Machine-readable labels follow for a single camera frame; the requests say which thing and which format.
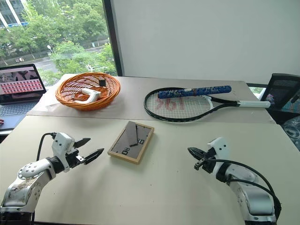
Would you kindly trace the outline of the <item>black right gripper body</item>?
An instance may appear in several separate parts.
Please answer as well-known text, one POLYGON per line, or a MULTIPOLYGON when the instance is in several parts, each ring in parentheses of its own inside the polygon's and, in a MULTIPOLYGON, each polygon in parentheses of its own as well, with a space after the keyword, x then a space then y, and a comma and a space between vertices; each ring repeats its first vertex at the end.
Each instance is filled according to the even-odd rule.
POLYGON ((216 162, 214 161, 206 161, 205 159, 216 159, 215 158, 216 152, 214 150, 209 150, 206 152, 205 158, 202 160, 198 161, 195 165, 194 168, 196 170, 199 170, 201 167, 203 170, 205 170, 208 173, 212 173, 213 169, 216 165, 216 162))

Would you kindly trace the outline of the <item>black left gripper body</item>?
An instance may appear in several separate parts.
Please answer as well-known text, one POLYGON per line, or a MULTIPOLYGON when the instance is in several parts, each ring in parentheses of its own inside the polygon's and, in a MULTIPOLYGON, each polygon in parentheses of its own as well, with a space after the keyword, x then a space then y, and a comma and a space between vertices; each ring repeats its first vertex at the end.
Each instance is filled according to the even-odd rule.
POLYGON ((70 168, 74 168, 84 162, 84 158, 79 155, 79 150, 76 148, 71 148, 66 153, 66 160, 70 168))

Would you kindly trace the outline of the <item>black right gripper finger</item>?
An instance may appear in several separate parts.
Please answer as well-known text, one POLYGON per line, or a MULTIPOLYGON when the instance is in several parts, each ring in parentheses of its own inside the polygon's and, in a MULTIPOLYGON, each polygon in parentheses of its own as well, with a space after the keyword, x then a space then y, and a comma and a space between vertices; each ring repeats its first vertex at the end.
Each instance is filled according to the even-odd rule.
POLYGON ((190 153, 195 159, 198 161, 202 160, 205 158, 206 152, 191 152, 190 153))
POLYGON ((205 151, 203 151, 199 148, 196 148, 196 147, 189 147, 187 150, 191 155, 205 155, 206 154, 205 151))

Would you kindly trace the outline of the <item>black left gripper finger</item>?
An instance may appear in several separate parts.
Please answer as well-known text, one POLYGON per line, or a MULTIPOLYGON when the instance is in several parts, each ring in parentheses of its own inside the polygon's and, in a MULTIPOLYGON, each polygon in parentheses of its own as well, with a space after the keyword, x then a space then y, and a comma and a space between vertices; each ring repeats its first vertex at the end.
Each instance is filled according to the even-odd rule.
POLYGON ((94 151, 91 154, 89 154, 88 156, 86 156, 84 158, 84 162, 83 163, 85 165, 91 163, 92 161, 94 161, 95 159, 97 159, 102 154, 103 151, 104 151, 104 148, 97 149, 96 151, 94 151))
POLYGON ((74 148, 80 148, 80 147, 84 146, 90 140, 91 140, 91 138, 82 138, 79 141, 75 141, 74 148))

